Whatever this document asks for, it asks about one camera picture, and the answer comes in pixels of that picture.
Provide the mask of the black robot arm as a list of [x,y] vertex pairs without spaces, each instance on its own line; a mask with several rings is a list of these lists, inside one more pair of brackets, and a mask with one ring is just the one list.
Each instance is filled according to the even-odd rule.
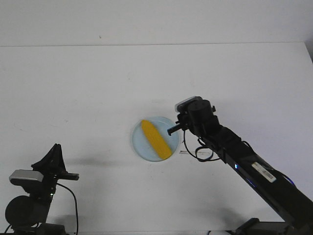
[[175,106],[176,125],[167,130],[189,130],[198,137],[202,148],[209,148],[234,169],[283,222],[261,222],[252,218],[231,235],[311,235],[313,203],[283,173],[262,159],[252,147],[229,128],[219,123],[215,107],[194,96]]
[[14,235],[66,235],[64,225],[46,222],[56,187],[60,186],[68,190],[74,198],[77,235],[79,219],[76,196],[71,189],[58,181],[77,181],[79,174],[66,170],[61,145],[54,144],[48,153],[31,167],[31,170],[17,169],[9,176],[10,183],[22,187],[28,195],[17,196],[7,205],[7,228],[12,229]]

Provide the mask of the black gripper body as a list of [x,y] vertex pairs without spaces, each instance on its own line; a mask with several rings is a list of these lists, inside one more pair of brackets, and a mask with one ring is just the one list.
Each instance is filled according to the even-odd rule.
[[42,184],[47,198],[53,198],[59,180],[78,181],[79,174],[62,171],[61,173],[48,173],[44,176]]
[[181,125],[182,130],[188,129],[198,137],[213,135],[219,131],[219,121],[214,111],[208,100],[191,102],[178,114],[177,124]]

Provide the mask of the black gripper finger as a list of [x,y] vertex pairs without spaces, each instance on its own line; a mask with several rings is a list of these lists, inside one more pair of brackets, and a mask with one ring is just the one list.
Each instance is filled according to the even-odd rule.
[[66,167],[60,144],[54,144],[48,153],[38,162],[31,165],[34,171],[42,174],[64,174]]
[[167,129],[167,133],[168,135],[172,135],[174,132],[178,131],[181,129],[181,125],[180,124],[177,124],[169,129]]

